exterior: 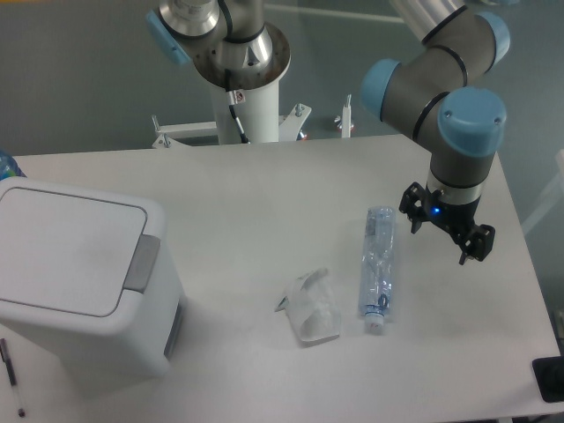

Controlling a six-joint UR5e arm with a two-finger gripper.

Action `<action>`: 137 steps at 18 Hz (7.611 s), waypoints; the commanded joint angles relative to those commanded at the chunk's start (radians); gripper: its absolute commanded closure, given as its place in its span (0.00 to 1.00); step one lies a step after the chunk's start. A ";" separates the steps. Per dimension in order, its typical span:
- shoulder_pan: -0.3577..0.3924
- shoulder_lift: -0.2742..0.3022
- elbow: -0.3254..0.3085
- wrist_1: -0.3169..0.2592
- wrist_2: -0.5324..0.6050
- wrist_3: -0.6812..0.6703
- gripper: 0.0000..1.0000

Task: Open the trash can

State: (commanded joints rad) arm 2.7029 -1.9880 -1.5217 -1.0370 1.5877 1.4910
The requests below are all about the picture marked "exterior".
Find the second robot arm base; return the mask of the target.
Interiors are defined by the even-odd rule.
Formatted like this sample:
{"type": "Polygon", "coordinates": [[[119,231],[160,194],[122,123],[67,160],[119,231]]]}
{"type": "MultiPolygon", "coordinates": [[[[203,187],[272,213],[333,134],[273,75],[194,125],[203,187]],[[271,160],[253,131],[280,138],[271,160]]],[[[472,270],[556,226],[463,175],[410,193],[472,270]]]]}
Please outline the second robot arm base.
{"type": "Polygon", "coordinates": [[[227,92],[276,82],[291,62],[288,40],[266,20],[263,1],[160,1],[145,22],[171,62],[192,62],[227,92]]]}

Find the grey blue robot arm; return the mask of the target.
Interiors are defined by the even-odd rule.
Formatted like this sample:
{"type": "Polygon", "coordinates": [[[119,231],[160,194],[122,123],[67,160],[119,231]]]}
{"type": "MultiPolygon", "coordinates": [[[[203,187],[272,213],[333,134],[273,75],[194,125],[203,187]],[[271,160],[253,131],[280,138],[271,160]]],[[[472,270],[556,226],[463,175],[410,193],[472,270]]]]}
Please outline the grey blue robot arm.
{"type": "Polygon", "coordinates": [[[507,109],[497,94],[472,82],[508,53],[508,26],[463,1],[392,5],[424,50],[408,64],[376,62],[362,81],[361,102],[431,155],[426,184],[412,183],[399,205],[412,233],[429,222],[461,249],[460,263],[482,262],[495,230],[476,224],[474,215],[504,139],[507,109]]]}

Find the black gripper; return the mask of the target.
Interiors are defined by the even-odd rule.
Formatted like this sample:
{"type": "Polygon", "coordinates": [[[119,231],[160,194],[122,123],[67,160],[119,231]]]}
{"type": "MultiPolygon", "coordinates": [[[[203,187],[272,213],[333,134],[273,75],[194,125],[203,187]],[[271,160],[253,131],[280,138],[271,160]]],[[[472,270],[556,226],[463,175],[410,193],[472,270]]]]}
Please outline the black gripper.
{"type": "Polygon", "coordinates": [[[476,225],[474,215],[480,198],[480,185],[462,189],[428,183],[424,189],[413,182],[401,197],[399,211],[411,222],[412,234],[430,222],[456,240],[461,249],[460,265],[467,260],[483,262],[493,249],[495,229],[476,225]]]}

